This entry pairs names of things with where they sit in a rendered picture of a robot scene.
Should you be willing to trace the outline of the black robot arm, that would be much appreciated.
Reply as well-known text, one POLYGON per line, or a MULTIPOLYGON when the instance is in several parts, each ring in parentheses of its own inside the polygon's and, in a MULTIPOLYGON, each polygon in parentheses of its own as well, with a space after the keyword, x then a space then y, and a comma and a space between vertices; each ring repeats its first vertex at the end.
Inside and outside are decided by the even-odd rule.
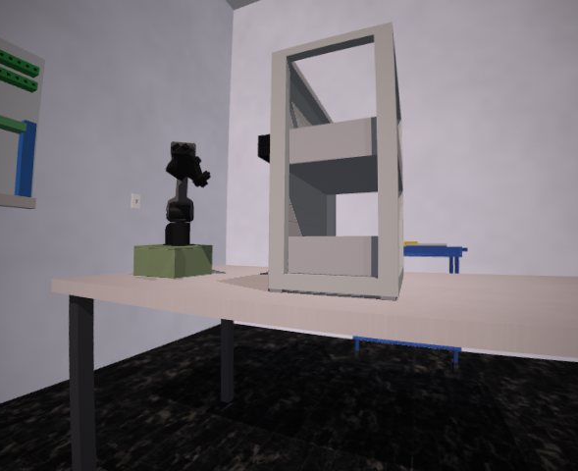
MULTIPOLYGON (((186 143, 189 146, 189 148, 193 149, 193 152, 191 152, 190 154, 195 157, 196 151, 195 143, 192 144, 188 142, 178 142, 180 146, 183 145, 184 143, 186 143)), ((190 221, 193 221, 194 209, 192 200, 186 198, 188 178, 187 177, 185 178, 184 176, 181 176, 178 173, 176 169, 177 161, 174 160, 172 152, 173 149, 171 148, 172 160, 168 164, 166 172, 177 179, 177 186, 176 186, 176 196, 168 201, 166 208, 166 217, 168 221, 170 222, 178 221, 178 223, 170 223, 166 226, 165 244, 163 245, 173 245, 173 246, 195 245, 190 244, 190 221), (184 204, 184 205, 172 205, 172 204, 184 204)))

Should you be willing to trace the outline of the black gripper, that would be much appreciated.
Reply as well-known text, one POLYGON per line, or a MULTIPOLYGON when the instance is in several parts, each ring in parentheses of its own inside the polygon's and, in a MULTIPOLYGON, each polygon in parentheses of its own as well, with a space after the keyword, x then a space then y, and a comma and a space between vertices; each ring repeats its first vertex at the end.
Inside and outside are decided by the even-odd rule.
POLYGON ((201 159, 198 156, 193 157, 192 155, 189 154, 193 151, 193 149, 189 148, 189 146, 186 143, 181 146, 177 143, 171 148, 173 149, 172 156, 174 157, 175 160, 177 160, 176 169, 178 173, 181 176, 190 178, 195 186, 205 187, 208 184, 207 180, 210 179, 209 176, 210 173, 207 171, 202 173, 199 165, 201 159), (192 165, 188 164, 189 162, 192 165), (203 178, 206 179, 203 180, 203 178), (203 181, 201 182, 201 180, 203 181))

